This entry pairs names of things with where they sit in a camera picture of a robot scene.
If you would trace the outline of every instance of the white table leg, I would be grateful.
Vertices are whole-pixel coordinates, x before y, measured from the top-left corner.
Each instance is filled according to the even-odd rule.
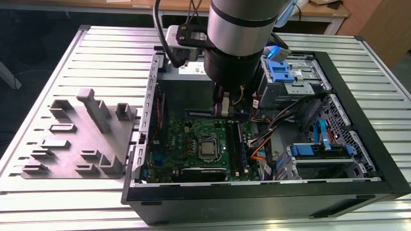
[[[21,83],[11,73],[11,71],[7,69],[4,64],[0,62],[0,78],[5,81],[5,83],[11,86],[12,89],[20,89]]]
[[[324,35],[336,35],[336,32],[339,31],[341,24],[344,22],[344,18],[333,18],[332,22],[329,23]]]

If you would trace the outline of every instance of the ram slot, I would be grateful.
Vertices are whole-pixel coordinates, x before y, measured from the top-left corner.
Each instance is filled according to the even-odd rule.
[[[240,172],[245,172],[247,169],[247,156],[245,156],[245,147],[244,147],[244,140],[243,140],[243,132],[241,132],[241,126],[240,123],[233,123],[233,129],[235,129],[235,144],[237,147],[237,155],[239,161],[240,161]]]
[[[239,176],[240,165],[239,165],[239,157],[236,155],[236,146],[233,142],[233,132],[232,132],[232,123],[225,123],[225,145],[229,157],[229,169],[232,176]]]
[[[244,173],[247,168],[247,157],[240,124],[237,122],[225,123],[225,143],[229,155],[231,173],[233,176],[239,176],[240,173]]]

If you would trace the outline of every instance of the silver cylinder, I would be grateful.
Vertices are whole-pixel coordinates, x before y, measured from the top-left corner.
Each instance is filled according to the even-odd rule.
[[[275,25],[275,17],[289,0],[213,0],[208,15],[208,39],[233,56],[261,51]]]
[[[276,16],[289,0],[212,0],[213,5],[229,16],[260,21]]]

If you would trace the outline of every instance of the side panel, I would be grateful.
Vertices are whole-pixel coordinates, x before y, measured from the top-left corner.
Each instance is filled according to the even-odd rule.
[[[384,197],[353,195],[260,197],[208,200],[132,202],[131,207],[148,224],[293,219],[332,210],[331,217]]]

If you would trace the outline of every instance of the motherboard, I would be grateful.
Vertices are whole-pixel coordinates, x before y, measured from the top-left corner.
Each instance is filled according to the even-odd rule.
[[[169,120],[165,149],[149,153],[148,183],[259,180],[247,161],[249,123]]]

